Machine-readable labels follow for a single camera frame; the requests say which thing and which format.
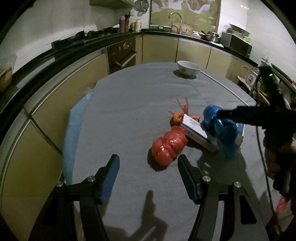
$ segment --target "oven door handle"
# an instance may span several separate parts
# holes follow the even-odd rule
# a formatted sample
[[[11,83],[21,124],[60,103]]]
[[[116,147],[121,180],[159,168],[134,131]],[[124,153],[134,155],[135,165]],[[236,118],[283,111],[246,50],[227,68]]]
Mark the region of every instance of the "oven door handle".
[[[134,49],[133,51],[134,51],[134,54],[131,57],[129,57],[123,64],[119,62],[115,62],[114,64],[117,65],[119,68],[123,69],[128,64],[128,62],[131,61],[132,58],[136,56],[137,51],[135,51]]]

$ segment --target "cabinet door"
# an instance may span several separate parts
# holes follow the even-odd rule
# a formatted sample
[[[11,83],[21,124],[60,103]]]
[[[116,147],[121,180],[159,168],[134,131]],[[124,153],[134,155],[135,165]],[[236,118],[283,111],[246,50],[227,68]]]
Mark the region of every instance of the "cabinet door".
[[[175,62],[178,39],[169,37],[143,37],[143,64]]]
[[[47,197],[59,180],[62,157],[28,123],[9,160],[1,214],[19,241],[27,241]]]
[[[248,63],[246,63],[245,61],[237,59],[236,63],[235,63],[235,66],[234,66],[234,69],[233,69],[233,72],[232,72],[231,77],[230,77],[230,80],[233,83],[237,84],[239,82],[239,79],[237,78],[238,76],[242,77],[242,78],[245,78],[244,75],[247,73],[247,69],[242,68],[243,66],[247,67],[248,70],[252,68],[252,66],[249,65]]]
[[[221,77],[230,79],[235,63],[236,58],[232,55],[212,48],[207,70]]]
[[[143,37],[136,37],[136,65],[142,64]]]
[[[108,75],[106,54],[88,63],[64,81],[35,111],[40,128],[62,150],[69,111],[81,100],[87,88]]]
[[[206,45],[179,40],[177,61],[190,61],[205,69],[210,52],[211,48]]]

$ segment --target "table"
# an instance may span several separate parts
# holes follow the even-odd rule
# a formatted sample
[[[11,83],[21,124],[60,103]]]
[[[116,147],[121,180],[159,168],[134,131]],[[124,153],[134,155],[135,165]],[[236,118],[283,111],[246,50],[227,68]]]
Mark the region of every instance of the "table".
[[[166,170],[155,171],[148,164],[149,149],[154,139],[170,130],[169,111],[181,111],[176,99],[185,102],[183,97],[188,97],[189,113],[200,115],[201,121],[209,104],[223,108],[242,104],[205,75],[199,73],[196,79],[184,79],[177,69],[177,63],[137,65],[105,77],[93,89],[77,143],[73,183],[94,175],[112,154],[119,155],[120,170],[112,195],[101,207],[111,241],[188,239],[199,207],[187,196],[177,161]],[[230,80],[204,72],[248,104],[255,104]],[[263,131],[259,133],[262,142]],[[272,214],[254,127],[245,127],[241,153],[233,160],[227,160],[221,152],[210,153],[203,148],[186,146],[182,153],[203,174],[218,182],[240,181],[267,224]],[[272,196],[277,205],[278,192],[273,190]],[[222,213],[219,209],[219,224]],[[213,240],[219,240],[218,228]]]

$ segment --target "microwave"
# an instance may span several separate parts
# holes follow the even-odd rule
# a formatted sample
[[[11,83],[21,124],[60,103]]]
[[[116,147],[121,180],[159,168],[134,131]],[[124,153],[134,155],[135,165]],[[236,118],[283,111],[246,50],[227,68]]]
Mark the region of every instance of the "microwave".
[[[233,34],[222,33],[221,44],[242,54],[243,56],[246,56],[247,58],[250,57],[252,45]]]

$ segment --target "blue gripper pad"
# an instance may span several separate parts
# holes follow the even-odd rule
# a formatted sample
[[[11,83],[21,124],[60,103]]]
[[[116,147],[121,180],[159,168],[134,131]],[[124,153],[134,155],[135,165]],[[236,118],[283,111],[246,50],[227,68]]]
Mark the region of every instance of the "blue gripper pad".
[[[113,154],[107,165],[104,167],[104,180],[101,184],[101,195],[99,197],[102,204],[111,196],[112,188],[119,171],[119,166],[119,156]]]
[[[178,170],[188,197],[197,204],[202,195],[200,178],[202,174],[197,167],[191,166],[185,155],[178,158]]]

